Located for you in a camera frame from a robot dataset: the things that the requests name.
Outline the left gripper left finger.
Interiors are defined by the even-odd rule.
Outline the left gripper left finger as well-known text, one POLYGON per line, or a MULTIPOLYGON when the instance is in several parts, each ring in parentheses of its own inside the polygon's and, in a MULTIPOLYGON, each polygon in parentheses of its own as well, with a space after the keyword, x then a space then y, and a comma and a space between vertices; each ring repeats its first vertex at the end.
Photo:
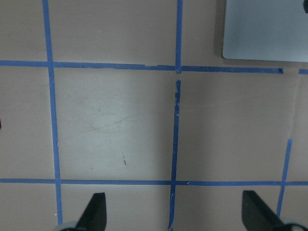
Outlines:
POLYGON ((95 193, 78 220, 76 231, 104 231, 106 229, 105 193, 95 193))

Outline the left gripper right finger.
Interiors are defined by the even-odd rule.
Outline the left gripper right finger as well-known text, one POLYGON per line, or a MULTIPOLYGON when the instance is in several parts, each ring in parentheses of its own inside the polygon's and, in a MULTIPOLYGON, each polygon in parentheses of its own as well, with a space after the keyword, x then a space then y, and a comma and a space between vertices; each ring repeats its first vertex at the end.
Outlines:
POLYGON ((242 223, 247 231, 275 231, 284 223, 255 191, 242 193, 242 223))

